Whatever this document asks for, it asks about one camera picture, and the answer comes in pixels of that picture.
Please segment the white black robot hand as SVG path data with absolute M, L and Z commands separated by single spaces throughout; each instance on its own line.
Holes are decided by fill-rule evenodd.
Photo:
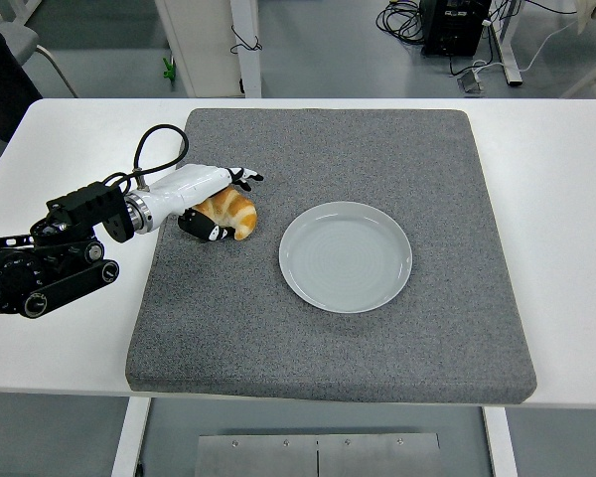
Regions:
M 209 241 L 233 236 L 248 238 L 256 227 L 253 203 L 235 188 L 248 191 L 248 182 L 263 176 L 247 168 L 185 165 L 147 190 L 126 196 L 134 211 L 133 227 L 141 234 L 158 229 L 171 215 L 178 215 L 191 235 Z

